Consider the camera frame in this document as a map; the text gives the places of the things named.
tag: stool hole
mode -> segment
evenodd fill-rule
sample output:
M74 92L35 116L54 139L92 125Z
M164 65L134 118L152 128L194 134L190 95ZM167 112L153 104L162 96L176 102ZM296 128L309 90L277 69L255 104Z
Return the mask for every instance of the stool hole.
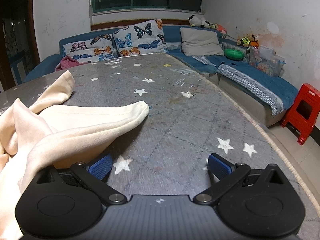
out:
M297 112L301 114L304 119L308 120L312 112L312 106L306 101L301 100L297 107Z

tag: white logo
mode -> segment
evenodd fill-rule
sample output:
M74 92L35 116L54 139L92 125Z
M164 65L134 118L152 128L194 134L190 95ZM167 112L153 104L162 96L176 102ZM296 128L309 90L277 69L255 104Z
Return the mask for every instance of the white logo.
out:
M159 204L163 203L164 201L165 201L165 200L164 200L163 198L158 198L158 199L156 199L156 202L159 203Z

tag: sofa armrest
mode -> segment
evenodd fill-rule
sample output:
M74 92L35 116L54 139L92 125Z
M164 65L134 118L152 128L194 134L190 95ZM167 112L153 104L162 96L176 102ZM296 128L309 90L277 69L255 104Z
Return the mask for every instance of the sofa armrest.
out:
M38 66L29 72L23 82L25 83L38 77L42 77L43 75L53 73L61 60L62 57L60 54L54 54L45 58Z

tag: blue sofa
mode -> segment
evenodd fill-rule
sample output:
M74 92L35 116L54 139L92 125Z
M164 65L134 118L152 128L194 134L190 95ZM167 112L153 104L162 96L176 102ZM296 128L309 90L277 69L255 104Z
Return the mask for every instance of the blue sofa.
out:
M221 62L225 61L226 64L232 64L230 60L226 59L225 57L218 57L216 58L216 61L213 61L213 63L216 64L217 66L215 67L211 65L204 65L201 62L195 60L193 57L186 56L181 50L181 34L180 34L181 27L201 29L198 27L191 27L191 26L185 26L185 25L164 25L163 31L164 31L164 36L165 36L166 43L168 45L168 50L170 55L177 58L181 62L185 63L187 66L191 67L201 75L211 80L214 84L216 84L226 93L228 93L238 104L240 104L258 122L266 126L270 126L276 122L279 122L282 119L282 117L286 113L286 110L281 112L280 114L277 114L276 116L272 115L271 107L268 104L266 104L264 101L259 99L257 96L255 96L252 92L250 92L248 89L246 89L242 85L224 76L223 74L217 73L217 68L219 67ZM118 30L118 28L84 33L81 35L65 38L61 40L59 43L60 52L62 51L62 46L65 44L77 42L77 41L89 40L101 34L107 34L107 33L111 34L116 30ZM231 49L239 49L244 53L246 52L246 48L237 46L236 42L229 39L222 39L220 32L213 29L205 29L205 30L214 31L217 33L218 40L222 49L231 48ZM24 82L27 82L27 81L36 79L38 77L41 77L43 75L54 72L55 67L58 65L61 59L62 59L61 54L55 54L47 57L44 61L42 61L37 67L35 67L26 76ZM244 58L244 61L242 62L242 65L244 67L249 67L249 65L246 63L248 61L249 61L249 56L245 54L245 58ZM279 90L285 89L286 91L290 91L293 95L293 98L295 97L294 95L298 93L298 90L295 87L293 87L291 84L286 82L285 80L278 77L278 79L280 79L281 82L275 82L275 78L271 78L267 74L260 72L259 70L257 71L259 72L257 74L264 75L263 77L260 77L260 78L265 80L270 79L270 84L272 84L272 86L277 86L278 84Z

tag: doorway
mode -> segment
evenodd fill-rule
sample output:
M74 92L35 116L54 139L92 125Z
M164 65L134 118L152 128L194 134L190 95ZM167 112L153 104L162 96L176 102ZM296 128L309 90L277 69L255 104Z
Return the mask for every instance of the doorway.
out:
M1 92L20 85L39 63L33 37L32 0L0 0Z

